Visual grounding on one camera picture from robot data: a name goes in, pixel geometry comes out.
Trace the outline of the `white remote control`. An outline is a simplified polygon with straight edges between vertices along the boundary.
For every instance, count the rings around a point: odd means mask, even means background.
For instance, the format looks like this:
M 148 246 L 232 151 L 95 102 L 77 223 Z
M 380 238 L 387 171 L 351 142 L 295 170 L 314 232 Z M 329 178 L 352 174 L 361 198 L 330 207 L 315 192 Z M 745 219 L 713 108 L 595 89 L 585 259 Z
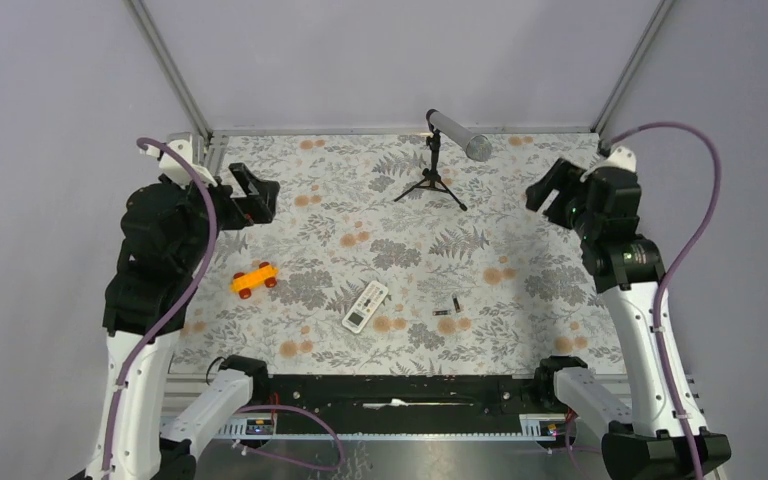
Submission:
M 353 334 L 359 334 L 373 318 L 375 312 L 389 294 L 387 286 L 371 281 L 348 309 L 341 325 Z

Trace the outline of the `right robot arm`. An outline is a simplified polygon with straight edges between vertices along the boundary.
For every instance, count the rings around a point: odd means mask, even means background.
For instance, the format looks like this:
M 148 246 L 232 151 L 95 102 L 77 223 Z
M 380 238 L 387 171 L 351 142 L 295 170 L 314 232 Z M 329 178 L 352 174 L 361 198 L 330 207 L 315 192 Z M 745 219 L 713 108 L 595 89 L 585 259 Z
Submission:
M 654 242 L 637 231 L 641 187 L 618 165 L 586 170 L 558 159 L 526 190 L 526 207 L 575 232 L 582 263 L 613 321 L 631 402 L 597 382 L 577 358 L 541 362 L 533 386 L 543 410 L 565 407 L 599 439 L 612 479 L 702 479 L 730 459 L 726 435 L 712 432 L 675 345 L 666 270 Z

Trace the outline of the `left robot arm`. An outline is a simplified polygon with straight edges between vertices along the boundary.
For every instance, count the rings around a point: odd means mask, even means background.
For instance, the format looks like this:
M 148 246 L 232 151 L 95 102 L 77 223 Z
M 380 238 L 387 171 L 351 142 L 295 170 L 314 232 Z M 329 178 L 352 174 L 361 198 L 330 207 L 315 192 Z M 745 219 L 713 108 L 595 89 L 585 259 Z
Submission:
M 191 479 L 217 429 L 239 407 L 256 411 L 269 401 L 265 363 L 234 356 L 177 420 L 160 422 L 167 367 L 219 232 L 275 216 L 278 182 L 241 163 L 230 172 L 242 197 L 219 178 L 191 177 L 182 186 L 162 177 L 127 200 L 116 273 L 105 292 L 103 414 L 82 479 Z

